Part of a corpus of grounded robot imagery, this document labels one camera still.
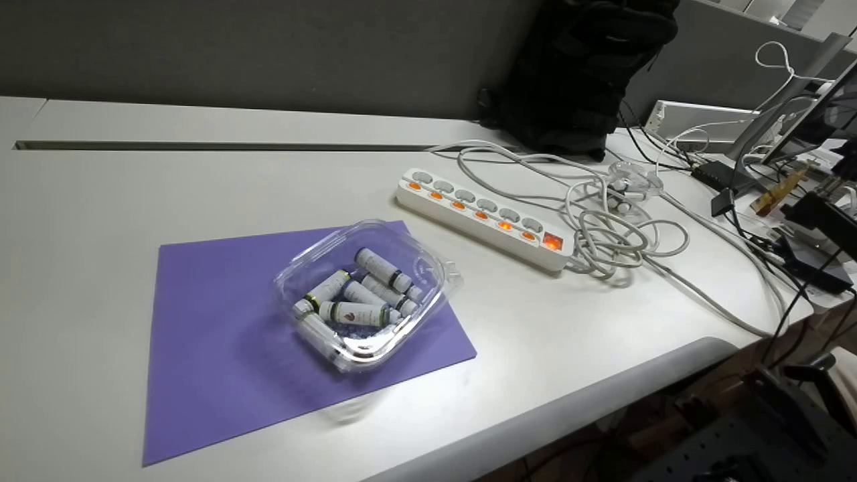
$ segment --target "black bag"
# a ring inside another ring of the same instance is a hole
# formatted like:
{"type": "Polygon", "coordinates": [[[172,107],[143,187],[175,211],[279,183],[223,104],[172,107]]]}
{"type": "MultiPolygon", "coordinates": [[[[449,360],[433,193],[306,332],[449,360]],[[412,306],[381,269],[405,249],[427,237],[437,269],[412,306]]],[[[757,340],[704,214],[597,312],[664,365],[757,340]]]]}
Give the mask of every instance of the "black bag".
{"type": "Polygon", "coordinates": [[[678,0],[548,0],[502,88],[479,104],[484,127],[531,151],[602,159],[631,76],[678,33],[678,0]]]}

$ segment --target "purple mat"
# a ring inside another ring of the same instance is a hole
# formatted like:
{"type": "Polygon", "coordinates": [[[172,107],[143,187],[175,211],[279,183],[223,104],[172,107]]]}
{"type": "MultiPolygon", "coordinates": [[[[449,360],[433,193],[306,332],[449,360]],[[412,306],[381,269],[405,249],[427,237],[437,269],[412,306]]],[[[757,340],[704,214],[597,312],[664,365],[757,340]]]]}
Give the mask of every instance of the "purple mat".
{"type": "Polygon", "coordinates": [[[161,248],[144,467],[477,356],[441,304],[374,373],[325,368],[285,320],[274,277],[327,234],[161,248]]]}

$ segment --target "power strip switch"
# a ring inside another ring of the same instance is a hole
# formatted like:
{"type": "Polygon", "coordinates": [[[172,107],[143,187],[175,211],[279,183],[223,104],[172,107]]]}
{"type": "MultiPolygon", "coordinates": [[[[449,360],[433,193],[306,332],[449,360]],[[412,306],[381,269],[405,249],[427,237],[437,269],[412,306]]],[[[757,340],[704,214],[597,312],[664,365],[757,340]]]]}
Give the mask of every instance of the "power strip switch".
{"type": "Polygon", "coordinates": [[[554,225],[424,170],[405,173],[396,202],[546,273],[562,273],[573,256],[573,238],[554,225]]]}

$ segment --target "white table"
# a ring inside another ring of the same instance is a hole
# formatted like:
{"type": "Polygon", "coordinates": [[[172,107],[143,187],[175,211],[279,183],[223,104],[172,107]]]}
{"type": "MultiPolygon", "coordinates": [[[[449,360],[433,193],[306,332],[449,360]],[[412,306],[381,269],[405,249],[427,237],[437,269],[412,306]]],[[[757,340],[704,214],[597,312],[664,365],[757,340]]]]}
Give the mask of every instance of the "white table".
{"type": "MultiPolygon", "coordinates": [[[[490,138],[460,122],[325,119],[0,99],[0,479],[471,479],[756,340],[650,272],[629,290],[548,278],[393,206],[409,166],[468,185],[429,152],[14,151],[490,138]],[[456,264],[464,285],[449,300],[477,360],[143,468],[157,248],[368,217],[405,221],[456,264]]],[[[487,174],[539,187],[514,170],[487,174]]],[[[708,206],[701,185],[664,177],[708,206]]],[[[666,266],[773,331],[776,304],[743,256],[661,202],[648,210],[690,234],[666,266]]]]}

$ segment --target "clear plastic box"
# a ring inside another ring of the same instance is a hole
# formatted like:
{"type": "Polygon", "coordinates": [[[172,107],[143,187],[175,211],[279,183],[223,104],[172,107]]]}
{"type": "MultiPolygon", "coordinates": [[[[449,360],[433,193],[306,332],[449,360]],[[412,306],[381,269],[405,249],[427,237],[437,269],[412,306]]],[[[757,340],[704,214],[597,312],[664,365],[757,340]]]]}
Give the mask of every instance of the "clear plastic box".
{"type": "Polygon", "coordinates": [[[370,221],[340,227],[299,253],[277,277],[277,290],[285,300],[285,316],[322,360],[327,360],[340,373],[364,373],[389,361],[432,320],[432,312],[444,296],[447,278],[447,266],[424,245],[417,245],[408,234],[405,223],[370,221]],[[368,309],[378,304],[362,304],[368,312],[382,313],[382,321],[378,321],[381,328],[333,321],[333,316],[337,316],[336,304],[348,306],[352,300],[344,300],[344,290],[336,290],[336,296],[325,293],[325,297],[333,300],[319,300],[319,293],[314,293],[329,278],[340,278],[337,272],[345,272],[348,281],[353,285],[368,285],[362,281],[364,277],[370,277],[368,269],[362,269],[368,266],[362,256],[364,249],[381,256],[398,272],[398,277],[378,278],[390,293],[396,293],[393,288],[405,288],[402,278],[409,278],[409,288],[415,288],[408,290],[405,300],[385,300],[382,309],[368,309]]]}

